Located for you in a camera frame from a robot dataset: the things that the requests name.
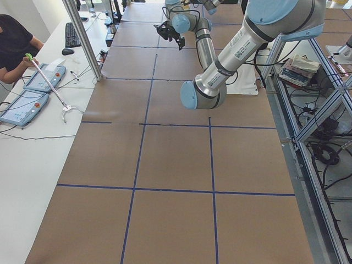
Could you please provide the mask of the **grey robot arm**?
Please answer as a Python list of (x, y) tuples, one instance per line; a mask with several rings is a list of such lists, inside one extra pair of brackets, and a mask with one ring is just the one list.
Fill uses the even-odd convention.
[(186, 6), (193, 1), (165, 1), (162, 7), (166, 17), (161, 25), (155, 25), (157, 33), (167, 41), (175, 41), (178, 50), (185, 46), (186, 32), (193, 32), (197, 57), (201, 68), (206, 70), (216, 59), (215, 48), (212, 42), (212, 23), (204, 18), (198, 10), (187, 9)]

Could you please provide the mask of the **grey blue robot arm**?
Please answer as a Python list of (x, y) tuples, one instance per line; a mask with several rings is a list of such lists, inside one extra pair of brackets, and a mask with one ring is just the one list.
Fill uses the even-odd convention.
[(213, 109), (226, 98), (226, 81), (264, 43), (319, 36), (325, 23), (325, 1), (248, 1), (243, 25), (221, 53), (195, 77), (182, 84), (187, 109)]

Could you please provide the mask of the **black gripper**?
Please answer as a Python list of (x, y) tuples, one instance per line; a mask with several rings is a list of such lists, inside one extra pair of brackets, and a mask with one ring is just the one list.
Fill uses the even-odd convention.
[(168, 41), (176, 40), (178, 44), (178, 50), (182, 50), (185, 46), (185, 38), (179, 36), (174, 27), (169, 25), (168, 21), (163, 22), (161, 25), (154, 25), (157, 33), (164, 39)]

